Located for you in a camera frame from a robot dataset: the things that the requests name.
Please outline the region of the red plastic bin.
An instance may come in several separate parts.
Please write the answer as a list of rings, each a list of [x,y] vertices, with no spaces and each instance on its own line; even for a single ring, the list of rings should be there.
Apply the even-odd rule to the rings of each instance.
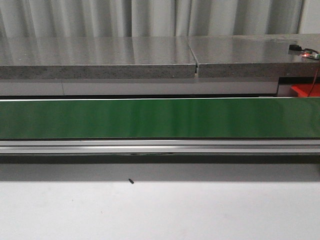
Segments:
[[[296,92],[299,98],[304,97],[320,97],[320,85],[316,83],[313,87],[312,84],[295,84],[291,89]]]

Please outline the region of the grey stone countertop left slab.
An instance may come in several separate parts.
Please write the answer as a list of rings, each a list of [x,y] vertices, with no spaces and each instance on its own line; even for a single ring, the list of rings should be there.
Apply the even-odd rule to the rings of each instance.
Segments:
[[[2,79],[184,79],[197,63],[184,37],[0,40]]]

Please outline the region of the grey stone countertop right slab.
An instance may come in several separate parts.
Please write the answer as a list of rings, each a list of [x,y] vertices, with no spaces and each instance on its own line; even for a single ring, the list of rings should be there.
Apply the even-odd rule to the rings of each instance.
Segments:
[[[319,50],[319,34],[192,36],[188,44],[200,78],[311,77],[319,65],[289,50]]]

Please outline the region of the small green circuit board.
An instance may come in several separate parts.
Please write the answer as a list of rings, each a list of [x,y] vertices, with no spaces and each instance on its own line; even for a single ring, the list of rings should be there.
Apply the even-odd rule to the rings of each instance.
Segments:
[[[304,58],[309,58],[313,60],[319,60],[320,59],[320,53],[317,51],[304,51],[301,54],[302,57]]]

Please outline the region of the green conveyor belt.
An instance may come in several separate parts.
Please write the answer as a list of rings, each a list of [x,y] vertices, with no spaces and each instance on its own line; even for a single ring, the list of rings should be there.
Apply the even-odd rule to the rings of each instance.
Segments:
[[[293,98],[2,101],[0,137],[318,138],[320,100]]]

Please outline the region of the aluminium conveyor frame rail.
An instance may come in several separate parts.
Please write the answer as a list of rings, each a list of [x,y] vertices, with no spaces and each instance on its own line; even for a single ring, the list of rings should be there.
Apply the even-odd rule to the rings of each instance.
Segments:
[[[8,140],[4,154],[318,155],[318,139],[250,140]]]

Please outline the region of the white cabinet front panel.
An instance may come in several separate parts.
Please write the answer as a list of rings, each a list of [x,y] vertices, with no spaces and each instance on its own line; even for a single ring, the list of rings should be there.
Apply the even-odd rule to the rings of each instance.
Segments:
[[[278,77],[2,79],[1,96],[273,95]]]

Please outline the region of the grey stone countertop slab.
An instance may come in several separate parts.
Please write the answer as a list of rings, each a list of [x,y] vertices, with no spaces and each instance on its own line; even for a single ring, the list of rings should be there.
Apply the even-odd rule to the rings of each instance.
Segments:
[[[0,40],[2,79],[184,79],[197,63],[184,37]]]
[[[319,50],[319,34],[192,36],[188,44],[200,78],[311,77],[319,65],[289,50]]]

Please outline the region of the black sensor module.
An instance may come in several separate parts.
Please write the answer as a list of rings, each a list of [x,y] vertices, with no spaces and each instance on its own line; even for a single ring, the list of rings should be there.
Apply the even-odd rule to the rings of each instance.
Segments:
[[[290,44],[289,45],[289,50],[290,51],[296,51],[296,52],[301,52],[303,49],[300,45],[297,44]]]

